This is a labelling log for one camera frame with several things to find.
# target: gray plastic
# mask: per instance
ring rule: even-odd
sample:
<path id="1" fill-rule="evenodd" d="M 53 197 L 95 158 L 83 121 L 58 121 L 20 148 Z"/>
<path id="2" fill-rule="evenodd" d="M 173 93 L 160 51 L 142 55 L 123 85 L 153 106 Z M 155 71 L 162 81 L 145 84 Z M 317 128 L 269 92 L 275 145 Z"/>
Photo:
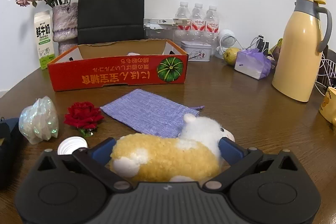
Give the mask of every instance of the gray plastic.
<path id="1" fill-rule="evenodd" d="M 86 224 L 249 224 L 221 194 L 206 193 L 198 183 L 139 183 L 113 195 L 105 209 Z"/>
<path id="2" fill-rule="evenodd" d="M 333 19 L 331 17 L 330 11 L 327 8 L 317 6 L 317 7 L 315 7 L 315 10 L 318 13 L 323 13 L 323 14 L 327 15 L 327 29 L 325 31 L 325 35 L 324 35 L 321 43 L 318 46 L 318 52 L 323 52 L 324 48 L 327 46 L 327 44 L 329 42 L 329 39 L 330 39 L 331 29 L 332 29 L 332 26 L 333 26 Z"/>
<path id="3" fill-rule="evenodd" d="M 317 19 L 320 19 L 320 15 L 316 10 L 316 7 L 319 5 L 316 2 L 312 2 L 309 0 L 296 0 L 294 12 L 302 12 L 309 14 Z"/>

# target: yellow mug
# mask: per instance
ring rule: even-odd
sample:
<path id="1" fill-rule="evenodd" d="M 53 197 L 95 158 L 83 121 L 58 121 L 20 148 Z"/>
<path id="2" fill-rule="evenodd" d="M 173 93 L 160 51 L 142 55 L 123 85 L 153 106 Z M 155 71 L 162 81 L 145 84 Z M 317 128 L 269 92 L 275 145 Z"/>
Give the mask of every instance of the yellow mug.
<path id="1" fill-rule="evenodd" d="M 336 126 L 336 89 L 328 87 L 320 106 L 322 116 Z"/>

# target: ceramic vase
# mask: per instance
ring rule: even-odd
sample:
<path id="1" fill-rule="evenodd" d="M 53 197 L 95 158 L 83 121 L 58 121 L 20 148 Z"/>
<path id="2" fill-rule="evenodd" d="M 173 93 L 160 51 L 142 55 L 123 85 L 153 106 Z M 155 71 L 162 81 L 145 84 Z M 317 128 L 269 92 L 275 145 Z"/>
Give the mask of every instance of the ceramic vase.
<path id="1" fill-rule="evenodd" d="M 78 3 L 62 4 L 53 7 L 53 40 L 58 42 L 58 54 L 62 54 L 77 45 Z"/>

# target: metal bolt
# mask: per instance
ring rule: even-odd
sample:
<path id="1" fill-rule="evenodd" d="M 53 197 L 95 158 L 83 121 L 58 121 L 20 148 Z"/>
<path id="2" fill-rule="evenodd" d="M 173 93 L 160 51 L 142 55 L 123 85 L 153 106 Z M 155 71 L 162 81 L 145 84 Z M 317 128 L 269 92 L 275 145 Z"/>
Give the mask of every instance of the metal bolt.
<path id="1" fill-rule="evenodd" d="M 222 187 L 222 184 L 219 181 L 210 180 L 205 184 L 205 187 L 207 187 L 210 190 L 217 190 L 220 187 Z"/>
<path id="2" fill-rule="evenodd" d="M 117 190 L 126 190 L 129 187 L 131 187 L 130 183 L 127 181 L 117 181 L 114 185 L 114 188 L 116 188 Z"/>

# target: red rose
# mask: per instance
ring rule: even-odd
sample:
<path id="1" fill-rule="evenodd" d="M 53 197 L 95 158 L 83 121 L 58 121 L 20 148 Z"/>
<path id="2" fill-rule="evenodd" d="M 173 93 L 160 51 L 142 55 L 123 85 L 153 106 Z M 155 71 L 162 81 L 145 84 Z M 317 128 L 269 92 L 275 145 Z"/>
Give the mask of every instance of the red rose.
<path id="1" fill-rule="evenodd" d="M 69 114 L 65 114 L 64 123 L 82 129 L 95 129 L 97 122 L 104 119 L 99 108 L 90 102 L 74 103 L 68 107 Z"/>

